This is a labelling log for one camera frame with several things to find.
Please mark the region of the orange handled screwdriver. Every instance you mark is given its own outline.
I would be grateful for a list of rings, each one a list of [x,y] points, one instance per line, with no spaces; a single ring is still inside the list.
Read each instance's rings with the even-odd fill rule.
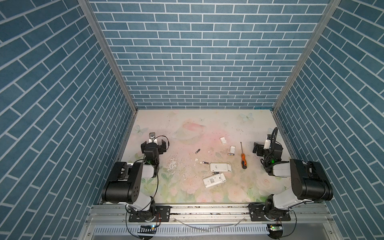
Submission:
[[[241,144],[241,163],[242,163],[242,168],[243,169],[247,169],[247,161],[246,161],[246,156],[244,154],[244,150],[243,150],[243,144],[242,142],[240,142]]]

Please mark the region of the white battery cover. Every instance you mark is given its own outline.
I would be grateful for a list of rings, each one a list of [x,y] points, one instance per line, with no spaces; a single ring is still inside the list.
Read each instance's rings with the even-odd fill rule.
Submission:
[[[231,154],[234,154],[234,153],[235,153],[235,150],[236,150],[236,147],[235,147],[235,146],[231,146],[231,147],[230,147],[230,153],[231,153]]]
[[[220,141],[223,145],[227,144],[227,140],[225,139],[225,137],[221,137],[220,138]]]

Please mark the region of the white remote control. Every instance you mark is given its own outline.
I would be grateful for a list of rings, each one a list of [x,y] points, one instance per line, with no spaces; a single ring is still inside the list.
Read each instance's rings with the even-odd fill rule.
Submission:
[[[214,173],[215,172],[219,172],[219,173],[232,172],[232,166],[229,163],[210,163],[209,166],[210,166],[210,171]]]
[[[223,173],[215,174],[203,179],[205,188],[211,188],[211,187],[223,184],[226,181],[227,179]]]

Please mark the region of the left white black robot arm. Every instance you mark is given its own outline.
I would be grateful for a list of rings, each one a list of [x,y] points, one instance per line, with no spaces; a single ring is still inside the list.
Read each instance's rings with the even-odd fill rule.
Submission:
[[[104,203],[125,204],[136,213],[155,215],[155,197],[141,192],[142,179],[159,178],[160,155],[168,150],[169,141],[141,144],[144,157],[134,163],[116,162],[102,189]]]

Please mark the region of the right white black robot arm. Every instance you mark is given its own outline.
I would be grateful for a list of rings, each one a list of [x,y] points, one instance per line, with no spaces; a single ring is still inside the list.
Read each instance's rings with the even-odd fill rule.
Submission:
[[[262,157],[261,163],[269,176],[288,178],[291,186],[279,194],[271,194],[262,213],[269,220],[288,215],[291,208],[301,204],[330,201],[334,196],[331,183],[318,162],[297,159],[283,161],[283,147],[267,140],[264,145],[254,143],[253,153]]]

